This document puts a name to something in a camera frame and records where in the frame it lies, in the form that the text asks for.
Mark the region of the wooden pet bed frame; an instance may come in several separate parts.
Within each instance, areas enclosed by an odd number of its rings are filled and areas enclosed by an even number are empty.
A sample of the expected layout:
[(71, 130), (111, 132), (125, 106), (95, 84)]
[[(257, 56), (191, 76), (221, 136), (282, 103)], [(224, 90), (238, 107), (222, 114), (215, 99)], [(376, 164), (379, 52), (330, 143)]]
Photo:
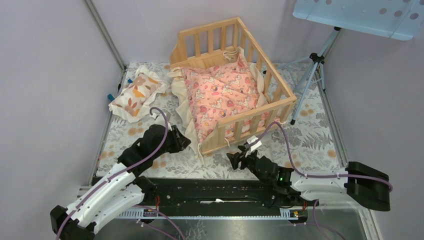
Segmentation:
[(297, 100), (286, 81), (239, 17), (182, 30), (169, 58), (176, 67), (206, 69), (228, 63), (225, 51), (244, 50), (247, 62), (254, 63), (264, 79), (267, 104), (219, 120), (209, 139), (203, 141), (202, 155), (263, 133), (273, 122), (284, 123)]

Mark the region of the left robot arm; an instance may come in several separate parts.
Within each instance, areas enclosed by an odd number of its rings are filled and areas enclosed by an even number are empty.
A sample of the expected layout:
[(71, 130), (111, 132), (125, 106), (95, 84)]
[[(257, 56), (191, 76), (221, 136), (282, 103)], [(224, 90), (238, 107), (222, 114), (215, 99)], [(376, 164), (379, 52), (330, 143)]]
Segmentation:
[(109, 172), (66, 207), (50, 212), (58, 240), (92, 240), (111, 220), (128, 208), (158, 201), (156, 186), (145, 176), (155, 159), (185, 150), (191, 140), (176, 125), (154, 124), (118, 157)]

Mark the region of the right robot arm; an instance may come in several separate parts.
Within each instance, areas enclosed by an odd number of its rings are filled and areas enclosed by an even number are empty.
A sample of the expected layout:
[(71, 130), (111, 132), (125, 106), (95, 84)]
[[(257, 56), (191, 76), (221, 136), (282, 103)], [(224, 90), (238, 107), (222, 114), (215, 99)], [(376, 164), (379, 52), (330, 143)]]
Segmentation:
[(374, 211), (391, 209), (393, 189), (389, 176), (361, 162), (351, 161), (347, 167), (330, 174), (297, 172), (292, 167), (279, 166), (248, 146), (252, 140), (238, 146), (236, 153), (227, 153), (234, 170), (248, 169), (269, 190), (271, 196), (282, 197), (289, 206), (312, 205), (315, 201), (351, 202)]

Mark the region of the pink patterned bed cushion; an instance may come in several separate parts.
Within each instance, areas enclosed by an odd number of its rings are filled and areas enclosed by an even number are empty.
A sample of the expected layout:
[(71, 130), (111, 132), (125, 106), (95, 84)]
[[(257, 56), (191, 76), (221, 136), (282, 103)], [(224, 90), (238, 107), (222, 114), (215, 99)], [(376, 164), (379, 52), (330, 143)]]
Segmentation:
[(177, 96), (177, 114), (185, 128), (190, 148), (202, 158), (203, 142), (211, 137), (217, 122), (262, 107), (268, 103), (264, 78), (239, 47), (222, 54), (228, 63), (209, 68), (175, 67), (167, 74)]

